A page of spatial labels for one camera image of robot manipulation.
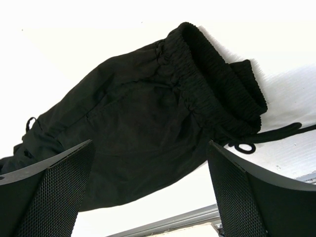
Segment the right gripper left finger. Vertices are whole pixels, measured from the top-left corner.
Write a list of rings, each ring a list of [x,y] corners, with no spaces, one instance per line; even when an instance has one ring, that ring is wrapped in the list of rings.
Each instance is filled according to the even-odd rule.
[[[2,237],[69,237],[88,183],[92,140],[0,176]]]

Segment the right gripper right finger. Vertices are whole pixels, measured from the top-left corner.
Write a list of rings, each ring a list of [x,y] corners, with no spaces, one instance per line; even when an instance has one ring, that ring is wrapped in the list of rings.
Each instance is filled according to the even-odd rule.
[[[314,237],[316,186],[271,172],[210,141],[207,160],[227,237]]]

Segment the black trousers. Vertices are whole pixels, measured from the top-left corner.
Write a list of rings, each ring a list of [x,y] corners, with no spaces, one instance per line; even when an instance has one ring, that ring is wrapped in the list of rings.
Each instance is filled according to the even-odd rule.
[[[112,57],[38,118],[30,118],[6,174],[86,140],[96,153],[81,211],[124,205],[179,181],[209,141],[239,150],[305,133],[295,122],[261,132],[267,103],[249,60],[226,63],[195,25]]]

